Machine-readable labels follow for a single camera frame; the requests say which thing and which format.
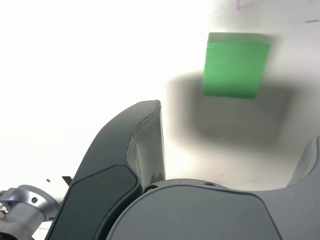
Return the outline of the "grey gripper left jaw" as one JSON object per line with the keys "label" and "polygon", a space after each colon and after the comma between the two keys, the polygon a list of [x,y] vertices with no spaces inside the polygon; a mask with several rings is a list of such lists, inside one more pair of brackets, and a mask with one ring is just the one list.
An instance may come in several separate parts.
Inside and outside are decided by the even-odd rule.
{"label": "grey gripper left jaw", "polygon": [[165,177],[161,103],[138,102],[96,135],[46,238],[106,239],[117,218],[145,187]]}

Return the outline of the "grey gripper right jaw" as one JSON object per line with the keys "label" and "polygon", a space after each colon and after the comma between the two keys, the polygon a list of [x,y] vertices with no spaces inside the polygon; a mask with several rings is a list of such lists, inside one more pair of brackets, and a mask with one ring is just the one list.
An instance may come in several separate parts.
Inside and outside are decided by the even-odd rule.
{"label": "grey gripper right jaw", "polygon": [[310,141],[288,186],[239,191],[183,180],[159,183],[112,226],[109,240],[317,240],[320,141]]}

